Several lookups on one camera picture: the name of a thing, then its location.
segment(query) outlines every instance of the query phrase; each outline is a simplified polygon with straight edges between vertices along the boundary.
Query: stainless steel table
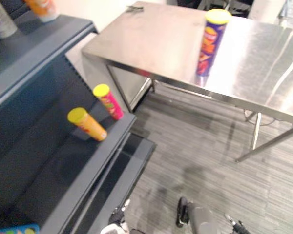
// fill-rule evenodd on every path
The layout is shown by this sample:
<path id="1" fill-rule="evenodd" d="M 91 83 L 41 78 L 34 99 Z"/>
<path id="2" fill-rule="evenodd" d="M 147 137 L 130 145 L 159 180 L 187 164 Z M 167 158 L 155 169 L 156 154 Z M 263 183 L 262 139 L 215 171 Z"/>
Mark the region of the stainless steel table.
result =
<path id="1" fill-rule="evenodd" d="M 240 162 L 293 136 L 293 128 L 256 148 L 261 113 L 293 124 L 293 29 L 232 17 L 208 78 L 195 70 L 205 12 L 137 2 L 83 49 L 153 80 L 236 105 L 257 115 L 249 153 Z"/>

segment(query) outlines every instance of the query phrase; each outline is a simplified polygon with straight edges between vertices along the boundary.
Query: gray carpet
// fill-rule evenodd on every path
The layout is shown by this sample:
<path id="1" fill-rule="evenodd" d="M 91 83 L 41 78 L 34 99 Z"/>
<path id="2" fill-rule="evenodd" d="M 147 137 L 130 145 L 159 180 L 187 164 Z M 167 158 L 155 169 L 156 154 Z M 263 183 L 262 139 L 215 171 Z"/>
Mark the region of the gray carpet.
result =
<path id="1" fill-rule="evenodd" d="M 224 218 L 229 213 L 252 234 L 293 234 L 293 137 L 237 164 L 253 131 L 241 109 L 157 86 L 135 114 L 133 132 L 157 148 L 130 196 L 130 227 L 146 234 L 191 233 L 174 224 L 183 195 L 206 204 L 221 233 L 231 233 Z M 279 121 L 262 127 L 258 144 L 289 128 Z"/>

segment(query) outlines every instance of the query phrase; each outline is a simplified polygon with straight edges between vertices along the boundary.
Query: table top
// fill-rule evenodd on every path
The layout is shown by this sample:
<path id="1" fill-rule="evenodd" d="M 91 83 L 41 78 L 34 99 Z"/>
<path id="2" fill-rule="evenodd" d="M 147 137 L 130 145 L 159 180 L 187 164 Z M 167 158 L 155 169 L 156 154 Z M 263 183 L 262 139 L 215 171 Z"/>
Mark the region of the table top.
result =
<path id="1" fill-rule="evenodd" d="M 90 20 L 64 15 L 42 23 L 32 11 L 15 19 L 15 23 L 18 31 L 0 41 L 0 105 L 21 82 L 95 30 Z"/>
<path id="2" fill-rule="evenodd" d="M 137 2 L 85 56 L 293 123 L 293 29 L 232 17 L 208 78 L 195 76 L 205 12 Z"/>

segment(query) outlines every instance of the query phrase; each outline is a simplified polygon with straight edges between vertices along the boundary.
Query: black shelf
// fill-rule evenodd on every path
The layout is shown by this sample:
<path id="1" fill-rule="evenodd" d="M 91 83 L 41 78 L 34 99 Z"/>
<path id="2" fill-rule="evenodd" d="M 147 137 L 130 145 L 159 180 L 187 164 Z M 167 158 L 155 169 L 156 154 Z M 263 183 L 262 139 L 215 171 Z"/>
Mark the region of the black shelf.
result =
<path id="1" fill-rule="evenodd" d="M 41 23 L 32 11 L 15 19 L 18 31 L 0 41 L 0 107 L 57 56 L 96 29 L 87 19 L 60 15 Z"/>

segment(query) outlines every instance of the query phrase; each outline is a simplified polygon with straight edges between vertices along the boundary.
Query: dark gray shelving unit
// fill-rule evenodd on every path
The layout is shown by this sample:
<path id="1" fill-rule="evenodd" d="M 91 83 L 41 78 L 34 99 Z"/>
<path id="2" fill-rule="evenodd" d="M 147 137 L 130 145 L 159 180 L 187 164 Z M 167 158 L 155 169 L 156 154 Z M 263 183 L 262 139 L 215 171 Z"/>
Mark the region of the dark gray shelving unit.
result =
<path id="1" fill-rule="evenodd" d="M 69 16 L 42 24 L 32 12 L 0 41 L 0 228 L 36 223 L 42 234 L 94 233 L 122 204 L 154 150 L 93 96 L 65 53 L 90 32 Z M 67 113 L 83 106 L 108 131 L 73 135 Z"/>
<path id="2" fill-rule="evenodd" d="M 24 88 L 37 73 L 90 32 L 97 32 L 87 19 L 60 15 L 41 23 L 32 11 L 16 18 L 18 31 L 0 41 L 0 107 Z"/>

